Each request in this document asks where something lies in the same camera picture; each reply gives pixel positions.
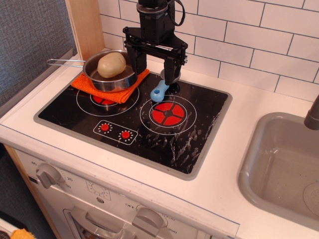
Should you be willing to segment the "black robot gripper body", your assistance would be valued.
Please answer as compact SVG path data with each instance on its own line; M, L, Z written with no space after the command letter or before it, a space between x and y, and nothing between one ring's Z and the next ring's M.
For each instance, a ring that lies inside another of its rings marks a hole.
M186 49L188 44L175 36L176 26L181 26L185 20L184 5L179 23L175 20L174 4L137 4L140 15L140 27L125 27L125 47L141 49L146 55L166 59L173 57L181 65L187 62Z

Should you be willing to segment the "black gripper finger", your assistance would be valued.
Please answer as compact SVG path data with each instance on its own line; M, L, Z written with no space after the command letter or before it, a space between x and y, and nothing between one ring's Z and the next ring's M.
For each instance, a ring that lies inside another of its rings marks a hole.
M133 71L139 75L147 67L147 55L141 49L135 49L127 47L127 53L132 66Z
M176 83L180 78L181 64L180 61L167 57L164 60L164 80L166 85L172 85Z

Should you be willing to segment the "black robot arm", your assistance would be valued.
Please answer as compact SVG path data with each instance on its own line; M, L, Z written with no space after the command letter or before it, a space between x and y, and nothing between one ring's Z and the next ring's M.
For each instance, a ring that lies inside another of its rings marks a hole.
M146 69L148 55L163 59L165 84L171 85L187 62L188 44L174 33L184 23L184 5L179 0L140 0L137 12L140 27L123 28L133 71L139 75Z

